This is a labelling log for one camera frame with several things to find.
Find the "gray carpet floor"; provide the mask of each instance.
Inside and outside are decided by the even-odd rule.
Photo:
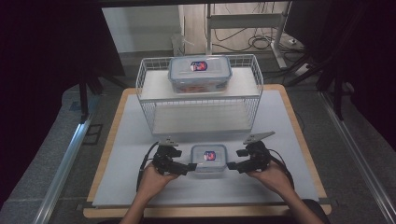
[[[277,70],[275,60],[271,59],[271,55],[263,54],[257,57],[266,78],[265,83],[282,83],[293,78],[292,75],[285,79],[283,77],[269,78],[277,75],[273,73]],[[135,81],[133,74],[136,74],[136,67],[138,67],[136,61],[126,63],[124,69],[127,77],[119,77],[119,79],[133,86]],[[335,128],[322,99],[315,90],[315,81],[316,77],[311,77],[295,87],[287,88],[287,92],[332,204],[332,212],[329,215],[331,223],[387,223],[340,133]],[[105,79],[101,79],[101,82],[105,89],[100,96],[99,105],[91,123],[91,132],[101,129],[100,135],[98,138],[95,135],[86,135],[49,223],[104,221],[103,219],[88,219],[82,214],[82,207],[86,202],[122,94],[122,88],[119,86]],[[78,87],[71,88],[64,93],[63,107],[59,116],[30,167],[5,202],[0,213],[0,223],[31,223],[33,221],[78,126],[80,119],[78,104]],[[343,98],[343,115],[345,124],[361,148],[364,157],[395,203],[396,176],[393,174],[396,170],[395,151],[356,110],[348,97]],[[230,220],[214,220],[216,223],[232,223]],[[202,223],[202,220],[192,219],[179,221],[181,221],[179,223]],[[258,219],[245,219],[245,221],[256,223]],[[167,222],[155,220],[153,223]]]

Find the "floor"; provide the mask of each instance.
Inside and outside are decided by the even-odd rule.
[[[248,10],[253,10],[253,8],[254,5],[247,7]],[[219,35],[221,35],[219,37],[223,37],[228,34],[219,33]],[[244,41],[233,40],[232,42],[238,44]],[[233,45],[233,48],[244,47],[236,44]],[[205,50],[205,44],[202,46],[199,47],[198,51],[188,51],[190,49],[186,45],[186,54],[199,53]],[[265,83],[282,84],[295,77],[293,72],[285,73],[284,71],[279,71],[271,51],[256,50],[255,54],[263,72]],[[172,52],[158,51],[121,54],[120,57],[126,77],[118,77],[118,79],[131,87],[134,86],[135,74],[137,74],[140,60],[152,56],[167,57],[172,56]],[[288,66],[291,67],[299,57],[301,57],[300,52],[287,53]],[[318,76],[311,77],[294,87],[287,88],[287,92],[332,205],[332,212],[329,214],[331,223],[392,223],[385,219],[383,212],[378,206],[378,200],[374,196],[375,192],[369,188],[370,183],[364,178],[364,173],[356,163],[354,155],[346,144],[343,135],[337,129],[337,125],[334,123],[322,96],[317,92],[315,83]],[[85,202],[93,176],[122,94],[122,88],[119,86],[105,79],[101,79],[101,82],[105,89],[99,96],[98,105],[93,113],[92,128],[86,134],[83,144],[78,150],[70,174],[64,183],[63,190],[53,212],[50,214],[49,223],[99,223],[105,221],[105,219],[99,218],[88,219],[82,214],[82,208],[86,206]],[[331,97],[332,88],[325,93]],[[377,178],[377,182],[384,188],[390,202],[395,203],[395,150],[356,110],[347,96],[343,98],[343,115],[345,117],[343,123],[353,136],[356,146],[366,159]],[[79,119],[79,94],[78,86],[75,86],[64,93],[63,107],[59,111],[58,117],[35,159],[2,207],[0,223],[31,223],[35,219],[59,164],[63,160],[64,153],[78,127]],[[245,221],[255,223],[258,219],[206,219],[205,223],[240,223]],[[203,220],[178,219],[172,221],[166,219],[148,221],[148,223],[165,222],[202,223]]]

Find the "forearm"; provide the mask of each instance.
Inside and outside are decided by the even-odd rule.
[[[280,196],[288,205],[294,218],[296,218],[299,223],[323,223],[321,219],[306,206],[306,204],[300,199],[300,197],[294,190],[290,190]]]
[[[140,218],[143,216],[143,212],[147,204],[149,203],[149,199],[136,194],[134,201],[131,204],[131,207],[128,209],[127,213],[123,217],[120,224],[137,224],[140,221]]]

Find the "black device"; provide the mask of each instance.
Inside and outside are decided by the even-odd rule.
[[[188,171],[195,171],[197,167],[197,163],[189,163],[186,165],[173,161],[173,158],[181,156],[181,151],[173,147],[177,146],[177,144],[172,142],[170,139],[167,139],[163,144],[156,142],[148,150],[148,153],[140,165],[139,175],[137,176],[136,191],[139,189],[140,180],[142,179],[143,173],[145,171],[146,163],[149,160],[149,153],[157,145],[159,146],[152,159],[152,164],[161,175],[164,175],[165,172],[175,175],[186,175]]]
[[[282,162],[282,158],[276,151],[274,152],[279,155],[282,161],[272,156],[270,150],[274,151],[272,149],[268,149],[262,141],[247,144],[246,149],[237,150],[236,154],[238,157],[246,157],[250,155],[250,159],[241,162],[227,162],[227,167],[230,170],[237,170],[239,174],[242,174],[256,170],[264,171],[268,167],[270,161],[274,161],[283,170],[285,175],[288,177],[291,186],[294,188],[293,177],[286,167],[286,164]]]

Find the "wall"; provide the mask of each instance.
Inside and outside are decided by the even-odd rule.
[[[178,6],[103,8],[118,53],[172,49],[180,34]]]

